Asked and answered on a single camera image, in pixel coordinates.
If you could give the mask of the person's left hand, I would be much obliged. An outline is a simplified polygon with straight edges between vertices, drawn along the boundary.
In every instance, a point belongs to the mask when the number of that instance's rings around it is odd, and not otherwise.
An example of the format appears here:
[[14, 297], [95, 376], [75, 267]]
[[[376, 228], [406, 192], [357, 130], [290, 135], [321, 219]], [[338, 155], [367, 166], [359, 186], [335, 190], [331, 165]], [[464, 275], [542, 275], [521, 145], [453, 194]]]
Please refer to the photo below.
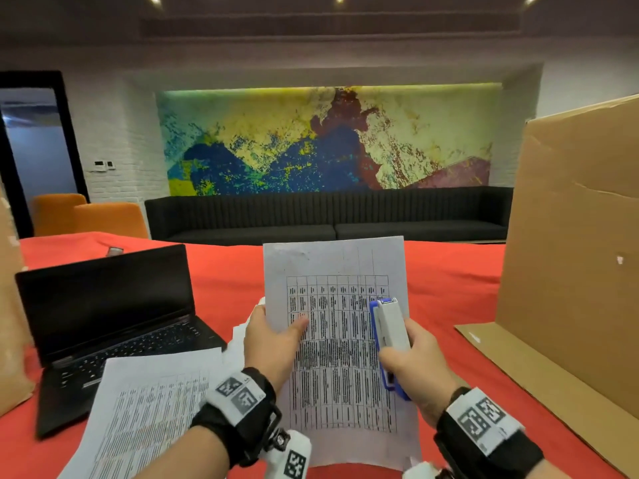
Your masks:
[[[251, 315], [251, 326], [257, 328], [266, 317], [265, 306], [255, 306]], [[247, 328], [245, 335], [246, 368], [259, 370], [268, 379], [276, 394], [279, 394], [291, 375], [300, 345], [300, 341], [287, 340], [283, 333], [284, 330], [276, 332], [267, 323], [263, 331]]]

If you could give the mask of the person's right hand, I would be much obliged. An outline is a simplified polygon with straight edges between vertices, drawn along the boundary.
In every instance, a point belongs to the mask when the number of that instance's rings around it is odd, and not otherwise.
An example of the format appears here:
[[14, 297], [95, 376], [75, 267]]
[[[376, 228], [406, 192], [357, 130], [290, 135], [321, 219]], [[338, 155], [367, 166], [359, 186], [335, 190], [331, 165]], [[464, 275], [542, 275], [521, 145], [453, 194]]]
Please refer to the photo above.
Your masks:
[[454, 392], [468, 384], [449, 368], [434, 335], [411, 319], [404, 324], [411, 344], [411, 371], [397, 380], [427, 425], [436, 428]]

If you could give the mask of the blue and white stapler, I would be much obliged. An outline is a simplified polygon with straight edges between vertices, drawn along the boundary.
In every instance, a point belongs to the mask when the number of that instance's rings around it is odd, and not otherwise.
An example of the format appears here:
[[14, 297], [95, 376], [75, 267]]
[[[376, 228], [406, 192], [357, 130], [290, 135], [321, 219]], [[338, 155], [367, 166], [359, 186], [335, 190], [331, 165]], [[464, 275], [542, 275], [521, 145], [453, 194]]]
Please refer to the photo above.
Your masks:
[[[410, 340], [405, 328], [404, 317], [396, 298], [384, 297], [371, 301], [369, 313], [377, 351], [384, 347], [391, 347], [403, 352], [410, 350]], [[379, 369], [384, 388], [389, 392], [396, 393], [404, 401], [410, 402], [411, 399], [395, 379], [395, 375], [383, 365], [380, 365]]]

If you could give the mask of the printed table paper sheet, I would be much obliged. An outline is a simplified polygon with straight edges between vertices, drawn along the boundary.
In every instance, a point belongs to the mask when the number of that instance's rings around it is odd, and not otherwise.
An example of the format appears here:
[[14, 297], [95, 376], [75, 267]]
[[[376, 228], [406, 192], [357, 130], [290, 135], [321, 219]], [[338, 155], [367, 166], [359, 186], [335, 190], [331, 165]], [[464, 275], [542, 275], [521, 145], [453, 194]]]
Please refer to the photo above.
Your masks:
[[277, 404], [282, 425], [310, 439], [310, 467], [409, 469], [419, 413], [384, 386], [369, 311], [393, 297], [409, 316], [403, 238], [265, 243], [263, 257], [270, 326], [309, 320]]

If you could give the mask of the person's left forearm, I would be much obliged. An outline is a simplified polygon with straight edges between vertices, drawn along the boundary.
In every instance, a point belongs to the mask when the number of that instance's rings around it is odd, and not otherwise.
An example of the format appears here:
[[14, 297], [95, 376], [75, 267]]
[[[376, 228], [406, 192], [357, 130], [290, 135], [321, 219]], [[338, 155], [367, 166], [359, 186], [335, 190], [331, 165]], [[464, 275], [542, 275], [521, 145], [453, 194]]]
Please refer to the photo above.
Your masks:
[[190, 428], [133, 479], [226, 479], [228, 451], [207, 428]]

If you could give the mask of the person's right forearm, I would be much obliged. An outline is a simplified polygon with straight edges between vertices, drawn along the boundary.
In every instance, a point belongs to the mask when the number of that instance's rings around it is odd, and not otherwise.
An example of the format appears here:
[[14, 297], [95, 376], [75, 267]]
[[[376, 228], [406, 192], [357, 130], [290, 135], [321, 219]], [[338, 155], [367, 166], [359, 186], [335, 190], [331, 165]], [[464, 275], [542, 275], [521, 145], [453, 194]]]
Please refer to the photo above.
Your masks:
[[536, 464], [525, 479], [572, 479], [570, 475], [563, 472], [550, 461], [544, 459]]

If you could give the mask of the loose white paper sheets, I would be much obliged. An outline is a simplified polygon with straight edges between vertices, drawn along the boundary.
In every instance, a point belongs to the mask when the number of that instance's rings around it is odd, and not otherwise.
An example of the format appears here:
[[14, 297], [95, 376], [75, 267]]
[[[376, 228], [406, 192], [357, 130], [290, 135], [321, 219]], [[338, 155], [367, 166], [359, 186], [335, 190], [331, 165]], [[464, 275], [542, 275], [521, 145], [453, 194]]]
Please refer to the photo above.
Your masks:
[[246, 367], [245, 335], [247, 328], [253, 331], [263, 331], [266, 329], [266, 317], [263, 317], [261, 320], [262, 324], [258, 325], [257, 328], [255, 328], [255, 326], [251, 326], [251, 317], [252, 315], [250, 315], [244, 323], [233, 328], [232, 339], [229, 341], [227, 349], [222, 353], [224, 371], [229, 374], [239, 372]]

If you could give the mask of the red tablecloth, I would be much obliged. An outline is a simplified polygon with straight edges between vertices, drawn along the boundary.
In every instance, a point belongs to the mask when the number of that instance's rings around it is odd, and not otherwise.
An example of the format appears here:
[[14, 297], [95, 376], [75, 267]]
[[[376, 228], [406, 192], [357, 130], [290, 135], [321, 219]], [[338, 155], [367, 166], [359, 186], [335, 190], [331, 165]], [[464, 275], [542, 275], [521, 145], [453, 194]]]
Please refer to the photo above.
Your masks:
[[[196, 313], [224, 340], [264, 295], [260, 246], [187, 244]], [[573, 479], [625, 479], [483, 356], [455, 325], [495, 319], [505, 246], [408, 241], [410, 317], [438, 340], [452, 370], [515, 416], [546, 458]], [[37, 396], [0, 417], [0, 479], [56, 479], [86, 423], [35, 439]]]

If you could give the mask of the long black sofa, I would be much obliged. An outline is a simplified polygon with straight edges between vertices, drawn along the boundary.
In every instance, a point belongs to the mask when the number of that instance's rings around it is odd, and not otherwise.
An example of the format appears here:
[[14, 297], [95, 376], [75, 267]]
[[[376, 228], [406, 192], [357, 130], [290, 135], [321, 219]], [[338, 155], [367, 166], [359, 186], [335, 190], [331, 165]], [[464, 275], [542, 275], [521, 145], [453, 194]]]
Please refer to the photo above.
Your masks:
[[513, 188], [169, 196], [144, 203], [151, 239], [217, 246], [355, 240], [505, 241]]

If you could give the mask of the stack of printed papers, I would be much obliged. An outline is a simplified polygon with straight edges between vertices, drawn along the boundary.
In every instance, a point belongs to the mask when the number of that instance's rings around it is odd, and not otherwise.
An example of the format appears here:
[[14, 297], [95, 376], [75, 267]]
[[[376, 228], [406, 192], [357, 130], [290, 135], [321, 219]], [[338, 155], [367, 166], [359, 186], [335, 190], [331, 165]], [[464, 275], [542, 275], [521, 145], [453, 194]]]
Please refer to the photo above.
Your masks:
[[220, 348], [109, 358], [81, 442], [57, 479], [132, 479], [188, 429], [224, 364]]

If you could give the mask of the black laptop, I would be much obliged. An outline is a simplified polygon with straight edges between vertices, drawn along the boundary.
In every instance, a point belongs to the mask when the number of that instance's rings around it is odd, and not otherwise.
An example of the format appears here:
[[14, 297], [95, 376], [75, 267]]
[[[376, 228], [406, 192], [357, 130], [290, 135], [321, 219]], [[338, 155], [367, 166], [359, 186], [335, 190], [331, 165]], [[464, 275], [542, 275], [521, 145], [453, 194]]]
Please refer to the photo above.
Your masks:
[[40, 440], [89, 415], [109, 358], [227, 347], [196, 316], [184, 244], [22, 271], [15, 281], [43, 368]]

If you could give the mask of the large brown cardboard box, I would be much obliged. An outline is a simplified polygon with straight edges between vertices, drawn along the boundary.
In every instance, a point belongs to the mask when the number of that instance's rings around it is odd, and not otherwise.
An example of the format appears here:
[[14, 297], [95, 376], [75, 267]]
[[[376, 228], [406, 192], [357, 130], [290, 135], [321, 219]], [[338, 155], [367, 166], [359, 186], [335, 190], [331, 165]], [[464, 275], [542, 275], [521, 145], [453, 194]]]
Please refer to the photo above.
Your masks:
[[527, 122], [476, 349], [639, 479], [639, 94]]

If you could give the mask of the brown cardboard panel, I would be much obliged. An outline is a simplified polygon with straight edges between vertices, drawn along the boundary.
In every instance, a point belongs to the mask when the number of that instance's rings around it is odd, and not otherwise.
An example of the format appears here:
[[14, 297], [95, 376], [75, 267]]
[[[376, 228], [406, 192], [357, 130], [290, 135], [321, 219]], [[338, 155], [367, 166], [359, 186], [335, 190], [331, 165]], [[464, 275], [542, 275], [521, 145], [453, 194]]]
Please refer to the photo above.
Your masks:
[[25, 366], [25, 352], [33, 338], [15, 282], [15, 275], [25, 269], [0, 180], [0, 417], [28, 400], [35, 389]]

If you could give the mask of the long ceiling air vent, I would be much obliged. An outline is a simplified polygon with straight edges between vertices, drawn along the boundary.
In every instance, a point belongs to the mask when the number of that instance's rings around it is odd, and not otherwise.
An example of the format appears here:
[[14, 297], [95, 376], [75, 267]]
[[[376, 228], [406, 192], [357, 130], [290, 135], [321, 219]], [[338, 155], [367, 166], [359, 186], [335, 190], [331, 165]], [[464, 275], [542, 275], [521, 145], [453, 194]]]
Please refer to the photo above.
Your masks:
[[514, 34], [518, 13], [347, 13], [141, 18], [143, 38], [308, 38]]

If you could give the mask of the colourful abstract wall mural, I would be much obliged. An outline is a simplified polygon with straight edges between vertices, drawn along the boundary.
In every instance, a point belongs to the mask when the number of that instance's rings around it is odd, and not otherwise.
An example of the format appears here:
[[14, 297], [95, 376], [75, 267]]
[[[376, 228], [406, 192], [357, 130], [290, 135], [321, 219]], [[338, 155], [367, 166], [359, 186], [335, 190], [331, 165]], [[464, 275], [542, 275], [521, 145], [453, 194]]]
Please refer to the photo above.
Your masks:
[[497, 83], [156, 93], [172, 196], [487, 185]]

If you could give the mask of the black door frame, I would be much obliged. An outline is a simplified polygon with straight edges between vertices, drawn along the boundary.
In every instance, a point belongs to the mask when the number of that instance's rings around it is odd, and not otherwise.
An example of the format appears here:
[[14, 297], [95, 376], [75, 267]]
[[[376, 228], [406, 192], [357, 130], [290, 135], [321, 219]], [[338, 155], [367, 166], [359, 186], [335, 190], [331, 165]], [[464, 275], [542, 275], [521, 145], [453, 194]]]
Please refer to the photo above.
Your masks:
[[62, 72], [0, 70], [0, 180], [20, 238], [35, 236], [34, 197], [90, 202]]

